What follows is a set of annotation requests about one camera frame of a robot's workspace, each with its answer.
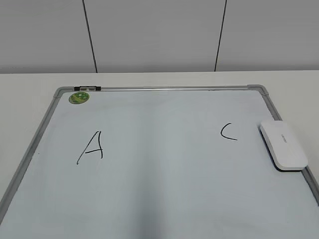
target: white eraser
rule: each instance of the white eraser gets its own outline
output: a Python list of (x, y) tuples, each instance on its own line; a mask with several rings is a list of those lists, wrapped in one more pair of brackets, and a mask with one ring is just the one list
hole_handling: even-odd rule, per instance
[(300, 171), (308, 165), (301, 145), (285, 122), (263, 121), (260, 130), (278, 169)]

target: round magnet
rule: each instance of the round magnet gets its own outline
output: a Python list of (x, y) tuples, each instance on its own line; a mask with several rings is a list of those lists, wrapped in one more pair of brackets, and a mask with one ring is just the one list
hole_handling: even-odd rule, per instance
[(87, 102), (89, 98), (90, 96), (88, 93), (80, 91), (72, 94), (69, 98), (69, 102), (78, 105)]

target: white table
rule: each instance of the white table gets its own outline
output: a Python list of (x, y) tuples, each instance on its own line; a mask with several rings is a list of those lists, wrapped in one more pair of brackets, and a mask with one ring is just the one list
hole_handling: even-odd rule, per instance
[(261, 84), (295, 131), (319, 180), (319, 71), (2, 74), (0, 197), (5, 192), (55, 90), (61, 86), (220, 86)]

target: white wall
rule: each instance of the white wall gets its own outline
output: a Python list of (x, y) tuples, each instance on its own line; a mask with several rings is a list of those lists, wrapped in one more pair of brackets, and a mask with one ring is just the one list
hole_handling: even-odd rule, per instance
[[(99, 72), (213, 71), (225, 0), (84, 0)], [(318, 70), (319, 0), (228, 0), (217, 71)], [(0, 0), (0, 73), (95, 72), (82, 0)]]
[(98, 71), (213, 71), (224, 3), (85, 0)]
[(217, 71), (318, 70), (319, 0), (228, 0)]
[(80, 0), (0, 1), (0, 73), (94, 71)]

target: whiteboard surface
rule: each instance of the whiteboard surface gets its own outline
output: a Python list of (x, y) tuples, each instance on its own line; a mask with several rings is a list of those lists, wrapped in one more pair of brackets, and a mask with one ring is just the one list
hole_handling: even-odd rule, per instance
[[(318, 238), (301, 173), (281, 173), (258, 130), (257, 91), (65, 93), (0, 238)], [(224, 135), (237, 140), (226, 139)], [(83, 154), (96, 131), (99, 151)], [(98, 148), (97, 137), (86, 151)]]

